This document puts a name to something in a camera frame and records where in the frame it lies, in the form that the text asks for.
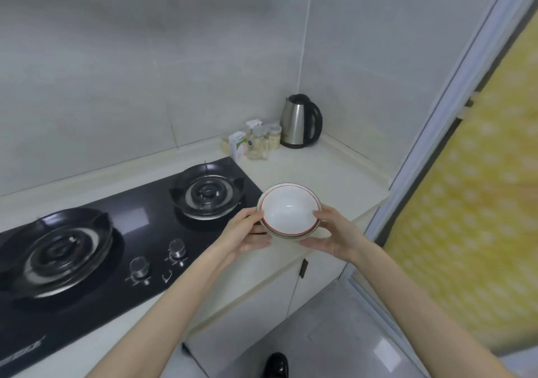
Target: white wall tile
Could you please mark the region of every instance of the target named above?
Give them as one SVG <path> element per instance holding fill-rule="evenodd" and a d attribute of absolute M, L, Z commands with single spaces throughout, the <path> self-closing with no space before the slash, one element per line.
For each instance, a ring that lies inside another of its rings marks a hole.
<path fill-rule="evenodd" d="M 331 102 L 325 130 L 391 175 L 489 2 L 312 0 L 301 92 Z"/>
<path fill-rule="evenodd" d="M 0 94 L 0 195 L 175 146 L 152 67 Z"/>
<path fill-rule="evenodd" d="M 140 0 L 158 64 L 301 50 L 308 0 Z"/>
<path fill-rule="evenodd" d="M 312 0 L 305 53 L 434 91 L 490 0 Z"/>
<path fill-rule="evenodd" d="M 178 144 L 280 118 L 297 90 L 301 53 L 180 62 L 159 68 Z"/>
<path fill-rule="evenodd" d="M 353 64 L 314 57 L 303 60 L 301 92 L 318 105 L 327 134 L 387 173 L 398 168 L 435 97 Z"/>
<path fill-rule="evenodd" d="M 276 119 L 307 5 L 0 0 L 0 195 Z"/>

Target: floor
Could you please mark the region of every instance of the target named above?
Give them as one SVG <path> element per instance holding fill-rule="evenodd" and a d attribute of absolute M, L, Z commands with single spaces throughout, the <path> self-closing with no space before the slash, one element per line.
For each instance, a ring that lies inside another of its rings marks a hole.
<path fill-rule="evenodd" d="M 275 351 L 292 378 L 424 377 L 337 280 L 212 378 L 257 378 Z"/>

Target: red rim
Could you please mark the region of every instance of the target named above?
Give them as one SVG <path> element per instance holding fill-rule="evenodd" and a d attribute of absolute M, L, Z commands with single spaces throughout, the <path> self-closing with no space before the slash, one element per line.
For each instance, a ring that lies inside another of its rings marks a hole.
<path fill-rule="evenodd" d="M 292 185 L 292 184 L 285 184 L 285 185 L 280 185 L 276 188 L 273 188 L 271 191 L 269 191 L 267 194 L 265 194 L 264 198 L 261 200 L 261 203 L 260 203 L 260 209 L 263 210 L 263 205 L 264 205 L 264 200 L 265 198 L 271 193 L 273 192 L 274 190 L 278 190 L 279 188 L 282 188 L 282 187 L 296 187 L 296 188 L 300 188 L 301 190 L 304 190 L 306 192 L 308 192 L 312 198 L 314 199 L 314 201 L 316 201 L 316 205 L 317 205 L 317 209 L 318 210 L 321 210 L 321 206 L 319 206 L 319 203 L 317 202 L 317 198 L 316 196 L 314 195 L 314 193 L 312 191 L 310 191 L 309 189 L 307 189 L 306 187 L 301 187 L 301 186 L 298 186 L 298 185 Z M 264 226 L 266 226 L 269 230 L 271 230 L 272 232 L 275 232 L 276 234 L 279 234 L 279 235 L 282 235 L 282 236 L 288 236 L 288 237 L 296 237 L 296 236 L 303 236 L 303 235 L 306 235 L 310 232 L 312 232 L 314 230 L 314 228 L 319 224 L 319 219 L 317 219 L 314 224 L 306 231 L 304 232 L 300 232 L 298 234 L 287 234 L 285 232 L 279 232 L 277 231 L 276 229 L 274 229 L 272 226 L 270 226 L 267 221 L 265 220 L 265 218 L 262 218 L 261 219 L 261 222 L 263 223 Z"/>

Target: metal knob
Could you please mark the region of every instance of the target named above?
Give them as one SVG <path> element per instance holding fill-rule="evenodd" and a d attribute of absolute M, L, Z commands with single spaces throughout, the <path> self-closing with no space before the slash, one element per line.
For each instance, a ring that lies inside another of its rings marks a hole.
<path fill-rule="evenodd" d="M 170 250 L 170 257 L 172 259 L 181 259 L 187 254 L 187 249 L 181 239 L 174 239 L 170 242 L 168 249 Z"/>
<path fill-rule="evenodd" d="M 131 275 L 133 275 L 133 277 L 137 279 L 142 279 L 150 271 L 150 264 L 147 263 L 145 257 L 138 256 L 137 258 L 131 260 L 129 270 L 131 271 Z"/>

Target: polka dot curtain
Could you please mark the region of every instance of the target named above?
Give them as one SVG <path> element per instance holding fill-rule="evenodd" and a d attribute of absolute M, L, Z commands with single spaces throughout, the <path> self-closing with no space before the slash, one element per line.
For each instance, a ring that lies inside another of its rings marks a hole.
<path fill-rule="evenodd" d="M 476 97 L 385 249 L 487 347 L 538 342 L 538 16 Z"/>

